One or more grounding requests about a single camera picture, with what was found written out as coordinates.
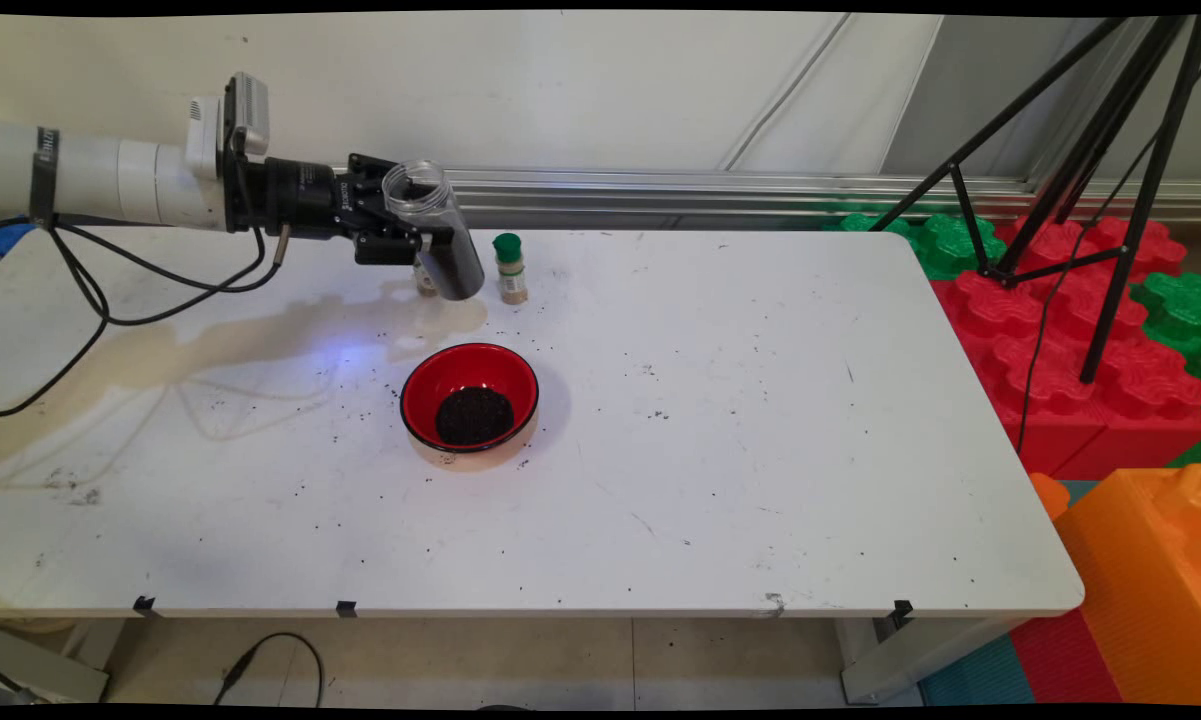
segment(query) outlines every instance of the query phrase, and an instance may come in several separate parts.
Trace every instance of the black tripod leg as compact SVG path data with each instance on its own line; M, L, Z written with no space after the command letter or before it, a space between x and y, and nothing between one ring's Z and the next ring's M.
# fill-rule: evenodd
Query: black tripod leg
M1062 198L1062 192L1066 190L1066 186L1070 186L1071 181L1075 181L1080 176L1081 169L1085 167L1085 160L1093 151L1098 138L1104 132L1107 132L1107 127L1117 118L1118 110L1124 108L1125 102L1130 100L1130 95L1135 90L1141 92L1139 82L1143 78L1143 73L1154 72L1159 67L1159 61L1164 59L1164 52L1169 48L1167 42L1164 41L1166 38L1172 40L1177 35L1184 19L1182 14L1157 18L1157 22L1154 22L1152 29L1147 32L1147 37L1143 37L1129 64L1121 71L1121 77L1116 78L1111 92L1098 106L1098 110L1089 119L1089 122L1086 124L1085 131L1080 133L1080 138L1071 146L1071 151L1066 152L1066 158L1062 161L1058 172L1045 184L1044 191L1036 197L1035 206L1030 209L1026 222L1022 223L1021 229L1018 229L1016 236L1008 245L1008 250L1004 251L1003 258L996 265L999 272L1012 274L1012 270L1017 268L1017 262L1021 259L1022 252L1026 252L1026 246L1033 240L1035 233L1039 232L1045 218L1053 212L1058 200Z
M1143 240L1143 228L1147 227L1147 218L1152 214L1152 202L1157 199L1157 191L1164 178L1164 166L1169 163L1173 140L1182 125L1182 114L1185 113L1188 101L1191 98L1191 86L1195 85L1200 60L1201 14L1196 14L1195 24L1191 26L1191 40L1187 44L1187 54L1182 56L1182 67L1177 70L1177 79L1173 80L1173 94L1170 95L1169 108L1164 109L1164 122L1159 130L1157 146L1152 149L1152 158L1147 161L1147 172L1143 173L1143 182L1139 188L1139 202L1134 204L1134 211L1129 218L1129 232L1125 233L1128 251L1116 260L1116 272L1111 275L1107 296L1103 300L1103 312L1098 316L1098 328L1094 328L1093 342L1089 342L1089 354L1085 355L1085 368L1080 371L1080 382L1082 383L1092 383L1098 374L1098 364L1103 360L1104 348L1107 347L1107 337L1111 336L1111 324L1116 319L1116 310L1121 306L1125 283L1129 282L1129 272L1134 268L1134 258L1139 254L1139 245Z
M1173 46L1173 40L1177 37L1177 32L1164 37L1164 49L1161 58L1169 54L1170 47ZM1104 156L1107 155L1111 143L1116 140L1116 136L1121 134L1121 128L1125 126L1125 120L1129 119L1129 114L1134 110L1134 106L1139 104L1139 97L1143 95L1143 90L1147 90L1147 85L1152 82L1152 77L1157 73L1158 65L1149 65L1145 70L1143 76L1139 78L1139 85L1130 91L1124 104L1116 110L1116 115L1112 118L1107 127L1104 128L1103 134L1098 137L1094 142L1093 151L1089 151L1088 158L1085 161L1085 168L1080 170L1080 180L1071 182L1071 187L1066 191L1066 197L1063 197L1062 204L1058 205L1058 211L1053 222L1062 224L1066 222L1066 218L1071 217L1071 210L1075 210L1080 197L1085 194L1085 187L1089 186L1089 180L1093 179L1094 173L1098 173L1098 166L1103 163Z
M940 179L948 176L949 164L960 164L964 161L964 158L969 158L969 155L974 152L974 150L978 150L991 136L996 136L996 131L998 131L998 128L1002 128L1004 127L1004 124L1010 122L1012 115L1020 114L1022 108L1026 108L1032 100L1035 100L1038 95L1042 94L1048 86L1053 85L1053 82L1070 70L1071 65L1075 65L1081 58L1085 58L1085 54L1089 53L1089 50L1092 50L1094 46L1098 46L1099 42L1106 40L1106 37L1111 35L1116 28L1121 26L1122 22L1125 22L1125 18L1104 19L1099 26L1093 29L1093 32L1086 35L1085 40L1077 42L1077 44L1072 47L1068 54L1063 55L1062 59L1058 59L1057 62L1053 62L1053 67L1045 70L1044 74L1033 82L1024 91L1022 91L1020 96L1015 97L1012 102L1006 106L1006 108L999 110L999 114L992 118L992 122L987 122L987 127L980 128L974 137L969 138L964 145L960 146L960 150L956 150L951 155L951 158L944 160L943 163L934 169L934 172L930 173L927 178L918 184L915 190L908 192L902 200L898 200L898 204L894 205L892 210L889 210L884 214L884 217L877 220L876 223L871 226L871 230L883 232L884 228L888 228L889 223L892 223L894 220L898 218L898 215L906 214L908 208L915 205L915 200L920 200L921 197L924 197L924 193L930 192L930 190L932 190L933 186L940 181Z
M982 234L978 232L978 215L974 215L974 204L964 186L964 173L960 172L960 164L951 163L948 168L951 169L951 184L955 184L956 197L960 199L960 214L964 215L964 227L969 228L969 240L974 244L974 256L978 256L978 274L987 275L987 250L982 246Z

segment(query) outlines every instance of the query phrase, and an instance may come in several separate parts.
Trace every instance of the table leg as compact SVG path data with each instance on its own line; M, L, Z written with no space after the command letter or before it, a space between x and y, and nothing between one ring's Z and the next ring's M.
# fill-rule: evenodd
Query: table leg
M874 706L1010 632L1026 618L915 618L874 647L864 642L871 620L837 620L844 653L844 700ZM852 640L850 648L844 647Z
M44 650L0 630L0 671L16 683L32 689L50 700L97 702L102 697L108 674L100 667L110 654L124 620L102 620L98 635L89 638L85 632L74 643L73 655Z

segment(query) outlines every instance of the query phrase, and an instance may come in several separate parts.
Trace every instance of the green cap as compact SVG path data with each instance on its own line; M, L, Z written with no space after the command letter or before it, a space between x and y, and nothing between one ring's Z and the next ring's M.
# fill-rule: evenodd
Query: green cap
M521 258L519 254L519 235L504 232L494 239L494 250L498 251L498 263L514 263Z

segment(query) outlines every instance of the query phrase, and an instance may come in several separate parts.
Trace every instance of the tripod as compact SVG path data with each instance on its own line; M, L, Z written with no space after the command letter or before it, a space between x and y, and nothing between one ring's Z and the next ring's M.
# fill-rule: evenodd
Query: tripod
M987 250L982 246L982 238L978 232L978 223L974 220L974 206L969 200L969 191L964 187L964 174L960 172L960 163L978 150L987 139L996 136L996 132L1008 124L1026 108L1036 96L1044 92L1045 88L1053 85L1062 74L1065 74L1081 58L1085 58L1094 46L1100 44L1116 28L1124 23L1125 18L1107 18L1093 29L1085 40L1071 48L1068 54L1053 64L1053 67L1045 70L1034 83L1030 84L1020 96L1012 100L998 115L980 128L974 137L956 150L943 164L933 169L919 186L908 192L892 210L889 210L876 221L872 232L883 232L889 223L892 223L898 215L904 214L908 208L915 204L925 192L933 188L940 179L951 176L951 182L956 187L956 196L960 200L961 214L964 215L964 223L969 228L974 254L978 258L978 274L993 278L1003 287L1012 288L1021 282L1045 277L1045 275L1062 274L1071 268L1103 263L1116 259L1116 269L1112 272L1111 283L1107 286L1106 299L1103 300L1103 312L1098 316L1098 324L1094 328L1093 340L1089 342L1088 354L1085 355L1085 366L1080 371L1080 382L1092 383L1098 373L1098 364L1103 360L1103 350L1107 346L1107 337L1111 334L1111 325L1116 318L1116 310L1121 306L1121 298L1124 296L1125 286L1129 283L1129 274L1134 266L1134 258L1139 254L1139 244L1143 236L1143 228L1151 215L1152 202L1157 199L1157 191L1164 176L1164 167L1169 162L1170 151L1173 149L1173 140L1182 124L1182 114L1187 110L1187 102L1191 96L1191 86L1201 72L1201 14L1196 14L1191 26L1190 40L1187 53L1182 56L1182 65L1173 82L1173 91L1170 95L1167 108L1164 109L1161 126L1157 131L1157 137L1152 142L1152 155L1148 161L1147 172L1139 187L1139 199L1135 200L1133 212L1129 218L1129 230L1125 233L1124 242L1112 250L1103 250L1094 254L1086 254L1083 258L1072 258L1066 263L1048 265L1030 272L1016 272L1017 262L1026 251L1030 239L1035 236L1040 227L1053 215L1054 223L1066 222L1081 193L1085 192L1086 184L1093 178L1103 156L1111 148L1112 140L1121 132L1129 113L1139 103L1139 97L1147 88L1152 76L1164 54L1169 53L1173 38L1187 23L1184 14L1167 14L1159 17L1152 24L1147 36L1141 40L1139 48L1131 55L1129 64L1116 78L1111 91L1098 106L1093 118L1086 124L1085 131L1071 146L1070 152L1062 161L1057 173L1044 185L1042 191L1036 196L1035 206L1030 210L1028 218L1016 236L1008 245L1004 256L996 265L990 265Z

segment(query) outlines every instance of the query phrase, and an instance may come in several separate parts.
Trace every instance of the white table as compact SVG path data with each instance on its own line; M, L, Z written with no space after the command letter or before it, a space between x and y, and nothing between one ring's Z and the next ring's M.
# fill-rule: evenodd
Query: white table
M253 252L102 234L203 280ZM494 234L476 233L490 278ZM908 601L874 650L844 624L862 701L1083 600L901 236L519 234L521 306L491 280L422 299L407 268L294 241L262 290L108 329L0 420L0 616L155 598L159 616L868 619ZM112 313L192 295L70 242ZM0 407L94 325L48 238L25 236L0 264ZM521 352L539 410L498 450L443 455L395 392L472 341Z

